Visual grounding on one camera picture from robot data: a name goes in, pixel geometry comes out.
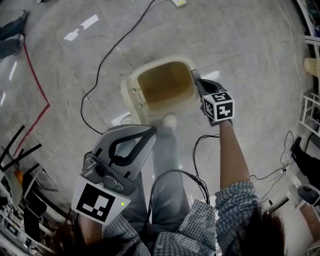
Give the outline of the person's left forearm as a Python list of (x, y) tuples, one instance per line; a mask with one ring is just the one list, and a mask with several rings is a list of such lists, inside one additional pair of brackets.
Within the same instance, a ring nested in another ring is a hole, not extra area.
[(102, 225), (86, 216), (79, 217), (79, 226), (86, 245), (99, 242), (102, 239)]

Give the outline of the person's right shoe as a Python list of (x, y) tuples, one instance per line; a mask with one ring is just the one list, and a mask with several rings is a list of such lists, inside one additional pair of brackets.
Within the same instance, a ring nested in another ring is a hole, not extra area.
[(168, 113), (163, 117), (162, 125), (164, 127), (169, 127), (174, 130), (177, 126), (177, 118), (174, 114)]

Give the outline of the white metal rack frame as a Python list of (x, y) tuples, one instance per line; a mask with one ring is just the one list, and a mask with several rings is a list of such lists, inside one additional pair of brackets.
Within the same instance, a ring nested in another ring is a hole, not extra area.
[[(314, 47), (315, 58), (320, 58), (320, 37), (305, 35), (304, 41), (308, 45), (312, 45)], [(302, 109), (302, 117), (300, 118), (299, 123), (310, 130), (313, 134), (320, 137), (320, 118), (317, 120), (314, 117), (316, 109), (318, 109), (318, 112), (320, 113), (320, 78), (317, 79), (319, 85), (318, 94), (311, 92), (302, 96), (302, 99), (304, 100), (304, 107)]]

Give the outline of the grey trousers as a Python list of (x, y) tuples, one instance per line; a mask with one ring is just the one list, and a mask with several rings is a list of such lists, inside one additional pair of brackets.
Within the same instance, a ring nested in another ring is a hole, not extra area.
[[(147, 228), (153, 234), (176, 232), (190, 212), (190, 206), (179, 169), (177, 141), (170, 127), (159, 127), (152, 148), (154, 176), (157, 180), (152, 197), (152, 221)], [(131, 203), (121, 212), (127, 222), (141, 234), (147, 219), (147, 207), (139, 173), (134, 180)]]

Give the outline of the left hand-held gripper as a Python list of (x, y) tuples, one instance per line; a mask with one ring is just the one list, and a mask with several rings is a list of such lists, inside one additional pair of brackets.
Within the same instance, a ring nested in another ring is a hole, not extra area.
[[(102, 225), (112, 222), (130, 203), (136, 191), (132, 182), (140, 172), (156, 140), (153, 125), (118, 125), (104, 133), (92, 153), (84, 156), (76, 178), (71, 208)], [(119, 144), (136, 141), (127, 156), (116, 154)], [(99, 159), (94, 154), (101, 149)]]

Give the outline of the clear plastic tray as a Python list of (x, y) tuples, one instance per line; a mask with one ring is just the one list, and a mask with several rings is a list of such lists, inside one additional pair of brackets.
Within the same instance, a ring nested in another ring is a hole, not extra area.
[(56, 183), (51, 179), (51, 177), (44, 169), (38, 169), (23, 175), (23, 191), (27, 191), (28, 188), (32, 185), (35, 185), (36, 187), (40, 187), (41, 189), (50, 192), (59, 191), (59, 187), (56, 185)]

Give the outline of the cream pedal trash bin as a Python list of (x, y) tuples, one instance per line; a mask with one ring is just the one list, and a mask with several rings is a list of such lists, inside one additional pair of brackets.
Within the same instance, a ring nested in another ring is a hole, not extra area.
[(134, 124), (149, 125), (199, 100), (197, 66), (186, 55), (170, 55), (134, 70), (120, 92)]

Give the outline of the red floor tape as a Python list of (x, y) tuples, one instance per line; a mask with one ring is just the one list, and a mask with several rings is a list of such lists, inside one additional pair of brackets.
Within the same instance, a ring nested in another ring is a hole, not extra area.
[(33, 76), (33, 79), (36, 83), (36, 86), (41, 94), (41, 96), (43, 97), (43, 99), (45, 100), (46, 102), (46, 105), (44, 106), (44, 108), (42, 109), (42, 111), (39, 113), (39, 115), (37, 116), (37, 118), (35, 119), (35, 121), (33, 122), (33, 124), (29, 127), (29, 129), (27, 130), (27, 132), (25, 133), (25, 135), (22, 137), (21, 141), (19, 142), (18, 146), (16, 147), (15, 151), (14, 151), (14, 154), (13, 156), (15, 157), (18, 150), (22, 147), (22, 144), (24, 143), (24, 141), (26, 140), (26, 138), (30, 135), (30, 133), (33, 131), (33, 129), (36, 127), (36, 125), (38, 124), (38, 122), (41, 120), (41, 118), (43, 117), (43, 115), (46, 113), (46, 111), (50, 108), (50, 103), (48, 101), (48, 98), (46, 97), (45, 95), (45, 92), (38, 80), (38, 77), (37, 77), (37, 74), (33, 68), (33, 65), (32, 65), (32, 62), (31, 62), (31, 59), (30, 59), (30, 56), (29, 56), (29, 53), (28, 53), (28, 49), (27, 49), (27, 46), (26, 46), (26, 43), (23, 44), (23, 49), (24, 49), (24, 53), (25, 53), (25, 56), (26, 56), (26, 60), (27, 60), (27, 63), (28, 63), (28, 66), (30, 68), (30, 71), (31, 71), (31, 74)]

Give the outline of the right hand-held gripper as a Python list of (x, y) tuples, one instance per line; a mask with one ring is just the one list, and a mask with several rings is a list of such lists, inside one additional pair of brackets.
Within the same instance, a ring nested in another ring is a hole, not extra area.
[(211, 127), (218, 122), (230, 121), (235, 117), (235, 100), (218, 82), (201, 78), (197, 69), (191, 72), (199, 97), (201, 110), (208, 118)]

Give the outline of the plaid shirt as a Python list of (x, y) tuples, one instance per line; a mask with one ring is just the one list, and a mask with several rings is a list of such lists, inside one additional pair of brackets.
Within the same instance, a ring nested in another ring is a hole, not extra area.
[(160, 232), (149, 244), (122, 215), (103, 227), (102, 236), (120, 238), (116, 256), (214, 256), (216, 244), (224, 255), (243, 256), (240, 236), (259, 206), (256, 190), (251, 182), (241, 181), (215, 196), (215, 206), (195, 200), (176, 232)]

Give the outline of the person's right forearm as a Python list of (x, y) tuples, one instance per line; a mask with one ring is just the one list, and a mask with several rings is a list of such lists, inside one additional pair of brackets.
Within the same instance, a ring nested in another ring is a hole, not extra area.
[(219, 123), (220, 190), (250, 180), (250, 174), (241, 147), (230, 121)]

